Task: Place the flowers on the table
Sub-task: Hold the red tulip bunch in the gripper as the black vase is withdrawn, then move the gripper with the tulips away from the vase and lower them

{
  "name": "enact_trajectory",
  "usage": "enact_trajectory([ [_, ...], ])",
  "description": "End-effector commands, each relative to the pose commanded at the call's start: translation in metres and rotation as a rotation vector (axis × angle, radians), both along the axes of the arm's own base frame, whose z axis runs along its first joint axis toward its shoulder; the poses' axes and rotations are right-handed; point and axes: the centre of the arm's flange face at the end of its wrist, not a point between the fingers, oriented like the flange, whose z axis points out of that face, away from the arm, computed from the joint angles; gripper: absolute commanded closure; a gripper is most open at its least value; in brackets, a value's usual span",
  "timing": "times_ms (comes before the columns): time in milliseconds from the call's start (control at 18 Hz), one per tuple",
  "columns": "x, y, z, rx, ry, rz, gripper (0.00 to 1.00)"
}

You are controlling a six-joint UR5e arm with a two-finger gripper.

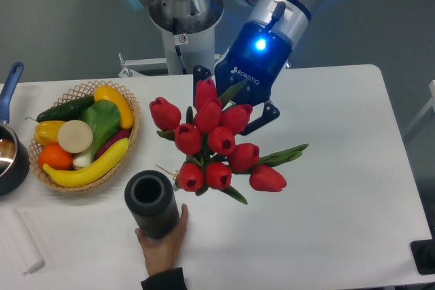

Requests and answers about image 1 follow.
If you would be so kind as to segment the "blue Robotiq gripper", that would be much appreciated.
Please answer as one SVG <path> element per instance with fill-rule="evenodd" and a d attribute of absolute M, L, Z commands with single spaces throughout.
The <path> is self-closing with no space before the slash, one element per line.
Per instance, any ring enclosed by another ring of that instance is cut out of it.
<path fill-rule="evenodd" d="M 217 93 L 246 80 L 245 88 L 232 101 L 236 104 L 264 103 L 262 115 L 249 122 L 240 135 L 249 135 L 280 116 L 280 110 L 271 101 L 271 88 L 292 51 L 290 43 L 274 32 L 265 31 L 254 22 L 244 24 L 239 35 L 215 66 Z M 199 81 L 211 78 L 211 71 L 196 65 L 193 74 L 193 95 Z"/>

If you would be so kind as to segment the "dark sleeved forearm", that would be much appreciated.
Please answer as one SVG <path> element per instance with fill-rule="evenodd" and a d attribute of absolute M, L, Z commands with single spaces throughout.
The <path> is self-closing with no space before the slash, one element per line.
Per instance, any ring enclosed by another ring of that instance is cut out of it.
<path fill-rule="evenodd" d="M 187 290 L 183 268 L 159 272 L 141 281 L 143 290 Z"/>

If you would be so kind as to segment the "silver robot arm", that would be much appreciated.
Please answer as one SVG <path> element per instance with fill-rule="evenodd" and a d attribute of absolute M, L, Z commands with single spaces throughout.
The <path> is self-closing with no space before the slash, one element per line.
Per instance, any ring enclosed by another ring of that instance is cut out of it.
<path fill-rule="evenodd" d="M 252 8 L 234 43 L 215 54 L 215 26 L 224 13 L 223 0 L 124 0 L 133 10 L 145 8 L 159 28 L 171 75 L 214 77 L 217 91 L 245 81 L 233 98 L 238 105 L 263 105 L 262 115 L 248 123 L 249 134 L 279 116 L 271 89 L 322 0 L 236 0 Z"/>

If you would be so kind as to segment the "person's hand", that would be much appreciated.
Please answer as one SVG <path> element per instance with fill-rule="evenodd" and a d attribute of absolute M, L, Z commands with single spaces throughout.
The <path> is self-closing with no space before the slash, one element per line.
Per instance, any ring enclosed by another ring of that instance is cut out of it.
<path fill-rule="evenodd" d="M 172 270 L 183 244 L 188 224 L 188 206 L 182 204 L 177 225 L 163 238 L 150 240 L 139 228 L 135 235 L 141 245 L 148 276 Z"/>

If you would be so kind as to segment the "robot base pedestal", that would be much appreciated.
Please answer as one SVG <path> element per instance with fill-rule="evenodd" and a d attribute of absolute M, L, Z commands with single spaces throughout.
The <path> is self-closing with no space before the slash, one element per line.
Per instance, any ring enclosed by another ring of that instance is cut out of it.
<path fill-rule="evenodd" d="M 191 73 L 196 65 L 210 70 L 215 53 L 215 26 L 224 13 L 223 0 L 155 0 L 148 5 L 154 25 L 160 30 L 165 57 L 121 61 L 121 77 L 140 71 L 164 69 L 169 75 Z"/>

